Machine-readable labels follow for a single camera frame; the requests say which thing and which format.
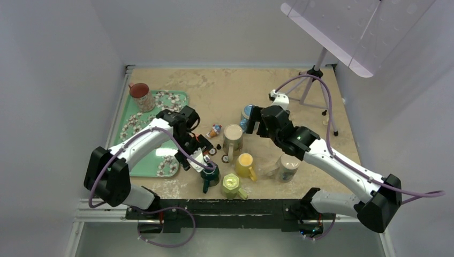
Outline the green floral tray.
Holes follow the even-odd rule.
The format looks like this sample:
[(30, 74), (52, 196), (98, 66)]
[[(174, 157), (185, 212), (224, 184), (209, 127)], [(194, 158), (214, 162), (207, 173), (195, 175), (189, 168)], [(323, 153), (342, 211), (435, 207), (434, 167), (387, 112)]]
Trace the green floral tray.
[[(140, 112), (137, 105), (130, 95), (127, 95), (124, 109), (117, 124), (115, 139), (111, 146), (122, 145), (128, 142), (142, 130), (157, 126), (153, 121), (156, 115), (165, 109), (179, 112), (189, 104), (189, 96), (186, 92), (175, 90), (153, 90), (152, 96), (155, 100), (155, 108), (151, 112)], [(166, 134), (158, 137), (160, 145), (149, 143), (143, 146), (143, 143), (149, 138), (155, 137), (160, 132), (148, 132), (134, 140), (127, 147), (127, 152), (122, 153), (119, 157), (126, 155), (128, 161), (132, 161), (130, 166), (130, 176), (146, 178), (168, 178), (174, 176), (178, 169), (179, 163), (174, 155), (177, 153), (177, 146), (169, 139)]]

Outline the pink ghost mug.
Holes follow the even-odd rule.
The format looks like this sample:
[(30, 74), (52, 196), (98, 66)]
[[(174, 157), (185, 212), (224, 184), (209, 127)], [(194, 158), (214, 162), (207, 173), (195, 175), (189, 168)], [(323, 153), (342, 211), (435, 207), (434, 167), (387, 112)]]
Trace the pink ghost mug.
[(155, 108), (152, 92), (145, 83), (129, 83), (129, 94), (140, 112), (151, 112)]

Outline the grey music stand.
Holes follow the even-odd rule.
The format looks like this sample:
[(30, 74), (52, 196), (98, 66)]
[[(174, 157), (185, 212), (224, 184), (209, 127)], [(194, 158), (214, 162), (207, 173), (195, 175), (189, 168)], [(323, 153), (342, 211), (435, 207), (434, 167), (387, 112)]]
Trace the grey music stand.
[(407, 137), (411, 104), (438, 79), (437, 24), (449, 1), (286, 1), (282, 11), (339, 61), (356, 132)]

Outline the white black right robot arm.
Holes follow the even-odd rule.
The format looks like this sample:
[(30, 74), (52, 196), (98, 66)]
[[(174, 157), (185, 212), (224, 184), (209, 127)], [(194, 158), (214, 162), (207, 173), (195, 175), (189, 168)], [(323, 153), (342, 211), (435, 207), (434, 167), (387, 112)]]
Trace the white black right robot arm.
[(289, 111), (278, 105), (263, 108), (252, 106), (246, 133), (269, 138), (284, 153), (309, 163), (346, 186), (348, 194), (330, 194), (319, 188), (311, 189), (300, 204), (302, 214), (313, 218), (319, 213), (356, 217), (366, 228), (383, 233), (402, 205), (401, 180), (393, 174), (384, 177), (328, 147), (317, 133), (304, 126), (294, 126)]

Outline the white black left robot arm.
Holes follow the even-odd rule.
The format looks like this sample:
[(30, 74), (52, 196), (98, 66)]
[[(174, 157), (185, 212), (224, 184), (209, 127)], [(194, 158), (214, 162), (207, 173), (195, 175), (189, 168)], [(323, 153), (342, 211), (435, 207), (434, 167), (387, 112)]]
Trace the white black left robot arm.
[(90, 191), (88, 205), (97, 208), (127, 205), (147, 219), (160, 211), (160, 197), (152, 190), (131, 184), (130, 171), (152, 151), (171, 140), (178, 148), (175, 158), (185, 169), (193, 167), (212, 174), (217, 165), (204, 156), (213, 145), (193, 134), (200, 124), (198, 113), (189, 106), (179, 112), (164, 109), (141, 131), (109, 149), (95, 148), (90, 156), (84, 187)]

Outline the blue mug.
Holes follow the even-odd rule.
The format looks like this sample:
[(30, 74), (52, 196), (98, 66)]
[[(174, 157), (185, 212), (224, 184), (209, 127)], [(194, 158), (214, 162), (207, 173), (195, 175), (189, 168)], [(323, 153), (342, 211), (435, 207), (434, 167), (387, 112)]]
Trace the blue mug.
[(239, 126), (242, 128), (243, 132), (245, 132), (247, 129), (247, 123), (249, 121), (249, 116), (251, 114), (252, 107), (253, 107), (252, 104), (246, 105), (244, 106), (241, 112)]

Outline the dark green mug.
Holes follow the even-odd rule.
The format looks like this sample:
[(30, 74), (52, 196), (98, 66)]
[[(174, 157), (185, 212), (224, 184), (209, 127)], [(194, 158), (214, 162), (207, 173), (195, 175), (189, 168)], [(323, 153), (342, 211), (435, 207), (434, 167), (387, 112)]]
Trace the dark green mug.
[(210, 168), (215, 168), (214, 170), (203, 169), (200, 172), (200, 176), (203, 180), (202, 191), (206, 194), (210, 187), (217, 185), (220, 182), (220, 170), (217, 165), (211, 163), (207, 164)]

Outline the teal seashell mug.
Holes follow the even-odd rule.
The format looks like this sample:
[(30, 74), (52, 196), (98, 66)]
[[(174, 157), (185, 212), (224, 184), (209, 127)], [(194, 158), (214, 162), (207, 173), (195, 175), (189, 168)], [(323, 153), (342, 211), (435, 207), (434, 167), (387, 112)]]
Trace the teal seashell mug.
[(243, 149), (243, 129), (239, 125), (230, 124), (225, 127), (222, 147), (228, 163), (232, 163), (233, 159), (241, 154)]

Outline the cream coral mug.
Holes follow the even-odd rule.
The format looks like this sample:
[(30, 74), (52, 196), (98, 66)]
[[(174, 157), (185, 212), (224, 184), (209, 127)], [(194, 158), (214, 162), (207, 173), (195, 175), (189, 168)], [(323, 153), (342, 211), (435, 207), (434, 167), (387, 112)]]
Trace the cream coral mug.
[(262, 168), (262, 173), (268, 178), (273, 178), (281, 183), (287, 183), (293, 179), (301, 165), (298, 158), (282, 154), (275, 164)]

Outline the yellow mug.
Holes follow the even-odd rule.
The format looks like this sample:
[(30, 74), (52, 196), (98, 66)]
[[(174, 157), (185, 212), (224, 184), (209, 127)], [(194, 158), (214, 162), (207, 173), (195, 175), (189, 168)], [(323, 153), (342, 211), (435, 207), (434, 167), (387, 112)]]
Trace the yellow mug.
[(254, 170), (254, 158), (249, 153), (238, 156), (234, 170), (239, 177), (250, 178), (254, 182), (258, 179)]

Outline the light green hexagonal mug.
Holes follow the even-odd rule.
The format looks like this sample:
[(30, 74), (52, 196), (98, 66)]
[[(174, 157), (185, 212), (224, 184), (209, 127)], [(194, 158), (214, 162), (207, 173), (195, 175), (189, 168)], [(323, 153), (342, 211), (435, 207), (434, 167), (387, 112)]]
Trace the light green hexagonal mug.
[(223, 177), (221, 193), (228, 200), (233, 200), (236, 197), (240, 197), (242, 200), (247, 200), (247, 192), (241, 187), (240, 178), (230, 173)]

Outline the ice cream cone toy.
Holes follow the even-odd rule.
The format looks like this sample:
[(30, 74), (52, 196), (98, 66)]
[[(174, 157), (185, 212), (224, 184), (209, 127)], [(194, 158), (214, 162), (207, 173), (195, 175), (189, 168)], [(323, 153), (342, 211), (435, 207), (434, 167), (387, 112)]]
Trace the ice cream cone toy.
[(213, 124), (211, 130), (206, 134), (206, 137), (211, 139), (219, 135), (222, 125)]

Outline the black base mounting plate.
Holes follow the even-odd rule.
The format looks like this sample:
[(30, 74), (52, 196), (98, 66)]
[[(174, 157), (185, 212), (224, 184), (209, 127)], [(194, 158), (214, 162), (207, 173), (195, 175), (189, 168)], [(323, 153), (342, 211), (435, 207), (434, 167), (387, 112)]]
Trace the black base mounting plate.
[(162, 199), (157, 213), (129, 207), (127, 220), (155, 223), (164, 233), (197, 229), (279, 229), (319, 235), (331, 213), (320, 214), (301, 199)]

